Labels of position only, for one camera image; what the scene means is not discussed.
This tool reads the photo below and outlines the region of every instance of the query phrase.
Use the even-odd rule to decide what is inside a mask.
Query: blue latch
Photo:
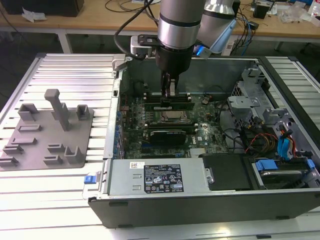
[[[84,177],[84,184],[96,184],[96,183],[97,183],[97,176]]]
[[[272,159],[261,159],[255,163],[255,166],[258,171],[278,169],[275,160]]]
[[[279,138],[277,151],[280,157],[283,157],[285,161],[290,161],[288,157],[288,151],[292,148],[291,142],[288,138]]]
[[[315,169],[315,163],[314,163],[314,161],[312,161],[311,159],[308,159],[307,161],[306,161],[306,163],[308,164],[308,167],[310,168],[310,170],[313,170],[313,169]]]

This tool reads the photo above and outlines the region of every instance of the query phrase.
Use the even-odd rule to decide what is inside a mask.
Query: white sticker
[[[155,106],[153,110],[172,110],[172,106],[168,106],[168,107]]]
[[[130,168],[131,169],[143,169],[145,166],[144,161],[131,161],[130,162]]]

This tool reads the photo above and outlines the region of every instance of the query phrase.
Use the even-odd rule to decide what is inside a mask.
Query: blue light
[[[198,52],[196,53],[197,56],[202,52],[202,49],[204,49],[204,46],[200,46]]]

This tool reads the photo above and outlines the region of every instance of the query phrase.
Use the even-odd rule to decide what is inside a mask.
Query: floor
[[[108,54],[120,53],[112,36],[104,36],[104,45],[100,45],[97,35],[71,35],[70,41],[74,53]],[[120,36],[128,50],[130,37]],[[275,51],[274,42],[252,41],[245,56],[296,56],[306,69],[320,81],[320,45],[309,45],[304,53],[305,43],[286,42],[280,51]],[[13,33],[13,41],[0,42],[0,109],[15,90],[37,53],[62,53],[61,45],[55,34],[24,33],[23,37]]]

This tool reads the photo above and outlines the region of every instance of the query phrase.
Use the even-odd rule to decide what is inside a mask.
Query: warning label
[[[183,192],[180,164],[145,165],[144,191],[147,194]]]

